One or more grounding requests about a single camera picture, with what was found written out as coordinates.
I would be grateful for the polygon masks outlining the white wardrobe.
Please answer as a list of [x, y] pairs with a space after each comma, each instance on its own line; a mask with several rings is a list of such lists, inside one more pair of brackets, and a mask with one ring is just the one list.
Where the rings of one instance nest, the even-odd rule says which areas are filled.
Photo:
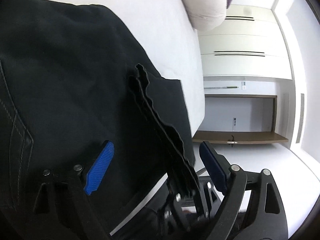
[[221, 25], [198, 37], [205, 77], [292, 78], [286, 44], [270, 9], [231, 5]]

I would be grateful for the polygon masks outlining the bed with white sheet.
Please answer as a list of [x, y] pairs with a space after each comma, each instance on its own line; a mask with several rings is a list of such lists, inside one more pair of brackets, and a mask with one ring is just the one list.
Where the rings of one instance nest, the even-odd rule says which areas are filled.
[[[199, 42], [182, 0], [47, 0], [72, 5], [102, 5], [116, 14], [145, 50], [161, 77], [182, 85], [191, 138], [204, 118], [204, 92]], [[159, 238], [158, 213], [168, 196], [164, 175], [144, 199], [111, 231]]]

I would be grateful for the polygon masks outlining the rolled white duvet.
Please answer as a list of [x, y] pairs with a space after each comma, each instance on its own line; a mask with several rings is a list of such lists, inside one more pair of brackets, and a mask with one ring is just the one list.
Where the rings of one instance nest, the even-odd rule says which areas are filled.
[[198, 31], [211, 31], [226, 17], [227, 0], [182, 0], [189, 21]]

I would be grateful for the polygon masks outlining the black denim pants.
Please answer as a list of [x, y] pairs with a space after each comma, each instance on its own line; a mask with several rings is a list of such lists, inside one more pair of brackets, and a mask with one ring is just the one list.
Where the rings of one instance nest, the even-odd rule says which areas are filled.
[[111, 231], [167, 175], [199, 189], [182, 85], [102, 5], [1, 3], [1, 239], [35, 239], [35, 172], [114, 155], [90, 201]]

